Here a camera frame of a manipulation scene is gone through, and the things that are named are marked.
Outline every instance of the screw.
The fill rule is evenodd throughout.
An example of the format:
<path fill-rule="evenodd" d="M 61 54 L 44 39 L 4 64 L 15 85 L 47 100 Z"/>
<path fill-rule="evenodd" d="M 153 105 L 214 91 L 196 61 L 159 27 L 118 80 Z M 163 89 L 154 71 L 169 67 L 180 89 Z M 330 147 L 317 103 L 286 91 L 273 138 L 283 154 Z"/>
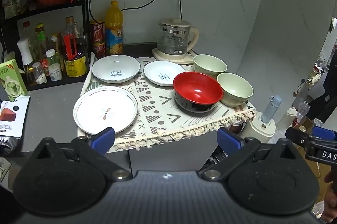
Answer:
<path fill-rule="evenodd" d="M 221 173 L 218 170 L 207 170 L 204 175 L 209 179 L 217 179 Z"/>
<path fill-rule="evenodd" d="M 116 178 L 116 179 L 125 179 L 129 176 L 129 172 L 128 171 L 125 171 L 125 170 L 122 170 L 122 169 L 119 169 L 119 170 L 116 170 L 112 173 L 112 175 Z"/>

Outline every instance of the orange juice bottle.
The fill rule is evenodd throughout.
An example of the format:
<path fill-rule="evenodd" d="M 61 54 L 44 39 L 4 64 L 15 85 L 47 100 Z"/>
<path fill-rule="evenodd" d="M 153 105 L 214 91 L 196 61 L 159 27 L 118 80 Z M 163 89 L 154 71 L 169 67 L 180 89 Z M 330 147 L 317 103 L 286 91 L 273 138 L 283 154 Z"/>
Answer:
<path fill-rule="evenodd" d="M 106 15 L 106 54 L 116 55 L 123 52 L 123 14 L 118 1 L 111 1 Z"/>

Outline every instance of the cake picture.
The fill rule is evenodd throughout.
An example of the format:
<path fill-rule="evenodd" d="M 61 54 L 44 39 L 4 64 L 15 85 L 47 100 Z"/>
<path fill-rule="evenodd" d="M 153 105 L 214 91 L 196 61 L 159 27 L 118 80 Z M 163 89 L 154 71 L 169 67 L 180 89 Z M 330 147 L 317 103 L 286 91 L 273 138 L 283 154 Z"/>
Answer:
<path fill-rule="evenodd" d="M 16 113 L 9 108 L 4 108 L 0 114 L 0 121 L 15 121 Z"/>

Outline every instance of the red and black bowl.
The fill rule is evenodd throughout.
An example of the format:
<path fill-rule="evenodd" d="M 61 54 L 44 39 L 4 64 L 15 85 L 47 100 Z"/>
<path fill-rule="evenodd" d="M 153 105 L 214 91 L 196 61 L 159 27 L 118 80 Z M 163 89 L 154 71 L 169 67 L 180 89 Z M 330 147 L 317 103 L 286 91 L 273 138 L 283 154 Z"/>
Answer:
<path fill-rule="evenodd" d="M 216 80 L 198 72 L 178 74 L 173 80 L 173 87 L 176 103 L 194 113 L 212 110 L 223 96 L 223 90 Z"/>

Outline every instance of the hand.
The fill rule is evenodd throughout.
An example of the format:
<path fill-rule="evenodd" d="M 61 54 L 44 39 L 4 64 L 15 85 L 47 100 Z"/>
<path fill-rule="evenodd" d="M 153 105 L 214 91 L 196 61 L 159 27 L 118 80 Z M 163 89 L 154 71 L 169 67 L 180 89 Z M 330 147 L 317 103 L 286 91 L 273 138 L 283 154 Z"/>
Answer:
<path fill-rule="evenodd" d="M 332 172 L 330 171 L 325 177 L 324 182 L 332 182 Z M 327 223 L 333 221 L 337 217 L 337 195 L 332 189 L 332 183 L 328 186 L 324 197 L 324 211 L 322 214 L 322 220 Z"/>

